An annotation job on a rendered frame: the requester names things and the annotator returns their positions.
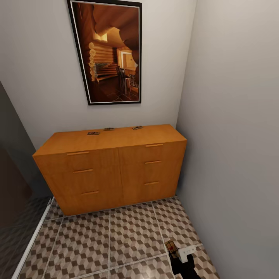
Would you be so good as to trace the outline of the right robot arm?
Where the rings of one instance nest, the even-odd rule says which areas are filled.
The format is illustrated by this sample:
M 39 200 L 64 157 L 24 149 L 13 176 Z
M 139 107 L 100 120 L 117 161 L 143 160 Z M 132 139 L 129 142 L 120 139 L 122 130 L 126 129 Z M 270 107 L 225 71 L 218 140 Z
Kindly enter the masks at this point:
M 196 252 L 196 247 L 190 245 L 184 248 L 178 248 L 179 258 L 173 258 L 169 252 L 172 271 L 174 275 L 181 274 L 183 279 L 201 279 L 195 271 L 195 264 L 192 253 Z

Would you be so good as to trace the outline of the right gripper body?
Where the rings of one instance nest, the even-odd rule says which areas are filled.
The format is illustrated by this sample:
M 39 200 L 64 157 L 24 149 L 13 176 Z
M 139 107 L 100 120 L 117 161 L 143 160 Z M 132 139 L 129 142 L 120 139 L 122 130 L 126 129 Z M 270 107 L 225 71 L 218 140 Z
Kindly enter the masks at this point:
M 195 264 L 194 264 L 194 260 L 193 260 L 193 256 L 192 254 L 187 255 L 187 260 L 188 262 L 186 263 L 182 263 L 179 258 L 174 258 L 173 260 L 171 260 L 171 266 L 172 266 L 172 271 L 174 273 L 174 275 L 177 274 L 181 274 L 181 276 L 183 277 L 183 279 L 185 278 L 185 274 L 190 271 L 193 270 L 195 271 Z

